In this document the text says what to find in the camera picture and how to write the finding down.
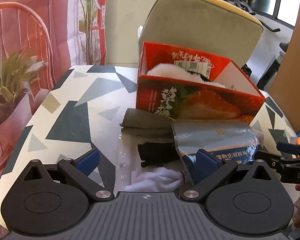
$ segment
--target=white cloth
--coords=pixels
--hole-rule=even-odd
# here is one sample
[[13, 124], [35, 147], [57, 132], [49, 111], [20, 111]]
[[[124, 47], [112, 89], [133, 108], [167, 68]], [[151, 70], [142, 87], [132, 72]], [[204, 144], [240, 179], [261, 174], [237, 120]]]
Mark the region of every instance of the white cloth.
[[125, 186], [124, 191], [129, 192], [167, 192], [174, 191], [184, 183], [181, 171], [168, 170], [164, 167], [147, 168], [135, 179], [132, 184]]

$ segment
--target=white wall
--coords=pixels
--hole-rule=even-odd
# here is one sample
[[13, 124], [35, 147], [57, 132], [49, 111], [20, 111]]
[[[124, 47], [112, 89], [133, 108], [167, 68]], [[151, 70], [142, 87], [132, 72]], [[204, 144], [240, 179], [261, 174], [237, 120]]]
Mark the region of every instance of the white wall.
[[143, 25], [156, 0], [106, 0], [106, 62], [139, 62], [137, 29]]
[[[146, 21], [156, 0], [106, 0], [106, 62], [116, 65], [138, 66], [137, 29]], [[293, 30], [257, 15], [257, 18], [279, 33], [271, 33], [265, 28], [259, 43], [247, 62], [252, 70], [252, 81], [257, 84], [263, 73], [279, 56], [279, 43], [289, 42]]]
[[271, 66], [273, 61], [279, 56], [280, 42], [289, 42], [293, 33], [293, 30], [270, 20], [267, 17], [256, 15], [256, 17], [269, 25], [272, 29], [280, 28], [281, 31], [272, 33], [267, 28], [263, 31], [261, 38], [254, 49], [247, 65], [252, 70], [251, 80], [257, 84], [263, 73]]

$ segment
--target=clear plastic bag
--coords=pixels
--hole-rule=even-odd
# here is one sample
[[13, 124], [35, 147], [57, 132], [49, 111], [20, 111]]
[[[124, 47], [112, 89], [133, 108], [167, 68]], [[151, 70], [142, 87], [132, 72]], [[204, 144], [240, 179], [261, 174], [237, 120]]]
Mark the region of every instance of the clear plastic bag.
[[123, 191], [125, 186], [131, 185], [132, 176], [137, 177], [142, 173], [142, 161], [138, 153], [138, 144], [146, 142], [168, 143], [174, 141], [169, 138], [146, 138], [125, 133], [120, 134], [114, 195], [116, 195], [118, 191]]
[[193, 184], [204, 179], [202, 174], [205, 173], [205, 164], [198, 165], [196, 162], [199, 149], [204, 149], [219, 159], [230, 158], [242, 164], [252, 161], [254, 153], [261, 149], [252, 128], [239, 120], [176, 120], [172, 126], [177, 151]]

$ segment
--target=round black disc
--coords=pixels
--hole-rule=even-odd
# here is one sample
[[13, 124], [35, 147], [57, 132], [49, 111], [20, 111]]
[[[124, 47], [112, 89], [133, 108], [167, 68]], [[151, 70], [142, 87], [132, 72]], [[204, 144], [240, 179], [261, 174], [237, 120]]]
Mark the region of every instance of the round black disc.
[[285, 228], [292, 217], [293, 204], [279, 181], [248, 179], [213, 191], [207, 198], [206, 210], [227, 230], [260, 236]]
[[12, 187], [1, 205], [10, 231], [40, 236], [61, 232], [78, 223], [88, 212], [86, 195], [75, 187], [53, 181], [27, 181]]

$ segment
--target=gray gripper base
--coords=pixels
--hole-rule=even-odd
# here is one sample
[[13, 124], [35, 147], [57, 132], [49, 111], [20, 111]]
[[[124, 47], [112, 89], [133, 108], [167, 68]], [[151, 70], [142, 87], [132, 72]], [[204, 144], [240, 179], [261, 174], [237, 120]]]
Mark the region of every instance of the gray gripper base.
[[[120, 192], [112, 201], [96, 203], [77, 226], [57, 235], [30, 237], [14, 232], [4, 240], [256, 240], [223, 231], [196, 203], [174, 193]], [[288, 240], [283, 233], [262, 240]]]

